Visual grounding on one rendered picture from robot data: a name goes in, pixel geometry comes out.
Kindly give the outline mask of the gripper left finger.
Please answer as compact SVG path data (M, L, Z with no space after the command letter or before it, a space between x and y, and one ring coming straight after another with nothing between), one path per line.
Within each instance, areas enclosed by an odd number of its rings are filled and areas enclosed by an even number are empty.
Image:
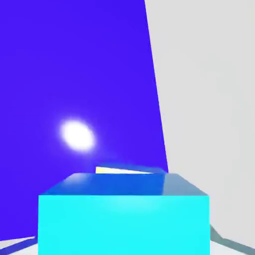
M38 243L38 237L30 238L0 249L0 255L9 255Z

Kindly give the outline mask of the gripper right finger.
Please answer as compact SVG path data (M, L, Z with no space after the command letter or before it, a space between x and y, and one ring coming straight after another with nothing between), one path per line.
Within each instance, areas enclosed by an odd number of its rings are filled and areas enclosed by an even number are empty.
M213 226L210 226L210 235L210 255L255 255L255 248L222 238Z

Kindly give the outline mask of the small cyan cube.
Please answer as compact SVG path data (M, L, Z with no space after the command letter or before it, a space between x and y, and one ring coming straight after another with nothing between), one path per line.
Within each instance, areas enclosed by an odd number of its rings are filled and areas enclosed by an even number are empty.
M210 255L209 196L174 173L73 174L38 198L38 255Z

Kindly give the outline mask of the small yellow cube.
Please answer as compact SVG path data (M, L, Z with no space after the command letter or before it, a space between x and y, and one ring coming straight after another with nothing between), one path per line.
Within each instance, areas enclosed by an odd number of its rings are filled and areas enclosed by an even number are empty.
M103 163L96 166L96 173L107 174L166 174L158 167L148 167L133 164Z

